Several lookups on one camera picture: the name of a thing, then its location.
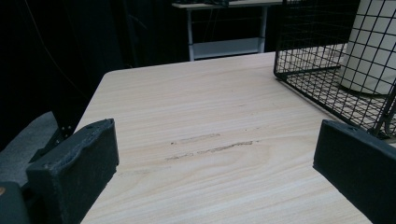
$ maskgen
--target table surface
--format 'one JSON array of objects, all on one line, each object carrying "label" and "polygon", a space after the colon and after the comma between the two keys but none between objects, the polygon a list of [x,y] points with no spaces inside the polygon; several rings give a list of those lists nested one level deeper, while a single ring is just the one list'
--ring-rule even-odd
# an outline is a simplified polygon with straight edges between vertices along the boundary
[{"label": "table surface", "polygon": [[370,223],[312,167],[334,118],[274,57],[106,74],[78,129],[113,118],[120,165],[83,223]]},{"label": "table surface", "polygon": [[[240,0],[235,2],[230,2],[229,7],[262,7],[271,5],[280,5],[282,0]],[[189,10],[194,9],[208,9],[208,8],[222,8],[221,6],[214,6],[208,4],[172,4],[174,7],[186,8]]]}]

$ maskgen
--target table leg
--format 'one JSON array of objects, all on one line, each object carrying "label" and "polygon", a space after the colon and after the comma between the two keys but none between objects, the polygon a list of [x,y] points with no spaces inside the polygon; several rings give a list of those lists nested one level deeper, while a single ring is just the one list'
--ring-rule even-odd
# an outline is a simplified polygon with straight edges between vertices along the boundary
[{"label": "table leg", "polygon": [[264,53],[264,45],[265,45],[265,28],[267,25],[267,12],[268,7],[262,7],[262,27],[260,30],[259,36],[259,53]]},{"label": "table leg", "polygon": [[191,10],[187,10],[187,30],[189,33],[189,54],[190,62],[194,61],[194,43],[192,42]]}]

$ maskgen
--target screw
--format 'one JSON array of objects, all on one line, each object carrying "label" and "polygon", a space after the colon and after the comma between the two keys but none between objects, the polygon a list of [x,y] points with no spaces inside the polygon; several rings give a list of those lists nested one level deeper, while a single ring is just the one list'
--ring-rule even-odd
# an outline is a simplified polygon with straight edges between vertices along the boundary
[{"label": "screw", "polygon": [[6,192],[6,188],[0,187],[0,196]]}]

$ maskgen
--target white container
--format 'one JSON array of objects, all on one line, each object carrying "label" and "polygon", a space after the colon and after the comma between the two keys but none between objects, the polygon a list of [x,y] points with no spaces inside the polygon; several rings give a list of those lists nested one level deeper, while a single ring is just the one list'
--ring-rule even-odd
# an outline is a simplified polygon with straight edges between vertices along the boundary
[{"label": "white container", "polygon": [[361,0],[340,70],[342,86],[389,93],[396,78],[395,10],[396,1]]}]

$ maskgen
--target wire grid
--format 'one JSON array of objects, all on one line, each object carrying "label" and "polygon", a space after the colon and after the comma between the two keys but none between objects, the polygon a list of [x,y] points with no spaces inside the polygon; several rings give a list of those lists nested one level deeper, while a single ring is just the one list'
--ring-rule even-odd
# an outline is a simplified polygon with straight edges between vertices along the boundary
[{"label": "wire grid", "polygon": [[362,2],[284,1],[274,72],[346,123],[390,138],[396,131],[396,2]]}]

